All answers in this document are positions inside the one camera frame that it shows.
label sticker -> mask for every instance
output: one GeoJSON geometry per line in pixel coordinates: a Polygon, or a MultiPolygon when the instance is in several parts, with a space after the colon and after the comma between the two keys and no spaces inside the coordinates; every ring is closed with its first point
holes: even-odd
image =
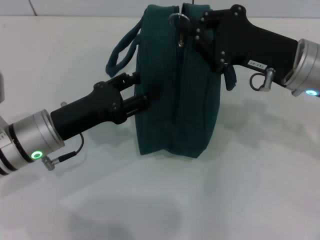
{"type": "Polygon", "coordinates": [[[10,138],[6,134],[5,130],[0,128],[0,148],[3,148],[9,144],[11,144],[10,138]]]}
{"type": "Polygon", "coordinates": [[[256,68],[258,68],[258,69],[263,69],[263,70],[265,70],[265,69],[268,67],[268,66],[265,65],[265,64],[262,64],[262,63],[260,63],[260,62],[253,61],[253,60],[250,60],[250,61],[248,62],[248,65],[253,66],[253,67],[256,67],[256,68]]]}

teal bag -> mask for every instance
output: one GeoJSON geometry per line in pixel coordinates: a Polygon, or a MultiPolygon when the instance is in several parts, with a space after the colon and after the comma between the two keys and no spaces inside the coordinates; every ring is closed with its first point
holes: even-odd
{"type": "MultiPolygon", "coordinates": [[[[209,5],[184,3],[182,13],[200,19],[209,5]]],[[[178,6],[149,5],[138,24],[114,48],[106,65],[106,73],[113,77],[133,57],[137,45],[136,71],[141,84],[135,94],[147,94],[154,87],[161,88],[161,98],[150,108],[135,115],[135,126],[141,155],[159,150],[197,158],[208,146],[215,128],[220,106],[221,75],[193,49],[188,37],[179,46],[180,35],[169,25],[171,14],[178,6]],[[129,46],[124,59],[117,64],[121,51],[129,46]]],[[[214,33],[207,31],[211,39],[214,33]]],[[[224,73],[227,90],[236,85],[233,67],[224,73]]]]}

metal ring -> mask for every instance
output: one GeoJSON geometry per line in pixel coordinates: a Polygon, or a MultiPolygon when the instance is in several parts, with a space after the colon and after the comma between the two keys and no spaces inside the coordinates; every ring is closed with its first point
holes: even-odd
{"type": "Polygon", "coordinates": [[[250,80],[249,80],[250,87],[251,87],[253,90],[259,92],[260,89],[263,87],[263,84],[262,84],[259,88],[256,88],[256,87],[254,86],[254,84],[252,83],[252,80],[254,79],[255,76],[264,76],[264,77],[265,77],[266,75],[263,74],[263,73],[257,72],[257,73],[253,74],[253,75],[250,77],[250,80]]]}
{"type": "Polygon", "coordinates": [[[172,13],[172,14],[168,17],[168,22],[169,22],[170,26],[173,27],[174,29],[176,29],[176,28],[175,28],[175,27],[173,26],[173,24],[172,24],[172,19],[173,19],[173,17],[175,17],[175,16],[179,16],[179,18],[180,18],[180,17],[183,17],[184,19],[186,19],[186,20],[188,20],[188,21],[190,22],[190,19],[189,19],[186,15],[184,15],[184,14],[182,14],[182,13],[179,13],[179,12],[177,12],[177,13],[172,13]]]}

cable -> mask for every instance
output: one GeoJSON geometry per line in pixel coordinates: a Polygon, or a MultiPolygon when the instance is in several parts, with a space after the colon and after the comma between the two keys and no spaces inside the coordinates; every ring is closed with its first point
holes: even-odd
{"type": "Polygon", "coordinates": [[[28,0],[28,2],[29,2],[29,4],[30,4],[30,7],[31,7],[31,9],[32,9],[33,14],[34,14],[35,16],[38,16],[37,13],[36,13],[36,10],[35,10],[35,8],[34,8],[34,5],[33,5],[32,2],[31,2],[31,0],[28,0]]]}
{"type": "Polygon", "coordinates": [[[85,144],[85,139],[84,139],[84,136],[82,135],[82,132],[80,132],[79,135],[81,137],[81,145],[80,145],[79,149],[75,152],[76,154],[78,154],[81,151],[81,149],[83,148],[83,146],[85,144]]]}
{"type": "Polygon", "coordinates": [[[255,76],[264,76],[264,77],[265,77],[266,75],[264,75],[263,73],[257,72],[257,73],[253,74],[253,75],[250,77],[250,80],[249,80],[250,87],[251,87],[253,90],[259,92],[260,89],[261,89],[261,87],[263,86],[263,84],[262,84],[259,88],[256,88],[256,87],[253,85],[253,83],[252,83],[252,80],[254,79],[255,76]]]}
{"type": "Polygon", "coordinates": [[[79,133],[79,135],[81,137],[81,145],[80,145],[79,149],[77,151],[72,151],[72,152],[69,152],[67,154],[59,156],[57,159],[59,160],[60,163],[62,163],[65,160],[68,160],[68,159],[74,157],[75,155],[77,155],[81,151],[81,149],[83,148],[83,146],[85,144],[85,138],[82,135],[82,133],[79,133]]]}

bag handle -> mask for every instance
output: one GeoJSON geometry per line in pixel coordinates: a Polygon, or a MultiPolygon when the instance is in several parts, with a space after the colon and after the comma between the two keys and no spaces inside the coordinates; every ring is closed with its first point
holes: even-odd
{"type": "Polygon", "coordinates": [[[138,32],[141,29],[143,18],[144,17],[140,19],[140,21],[134,26],[134,28],[132,28],[113,49],[109,61],[105,67],[106,73],[111,78],[114,75],[116,75],[121,69],[123,69],[130,62],[133,55],[135,54],[137,45],[140,43],[141,39],[140,34],[138,34],[138,32]],[[125,55],[123,60],[117,64],[119,53],[126,49],[126,47],[128,47],[130,43],[131,46],[129,47],[127,54],[125,55]]]}

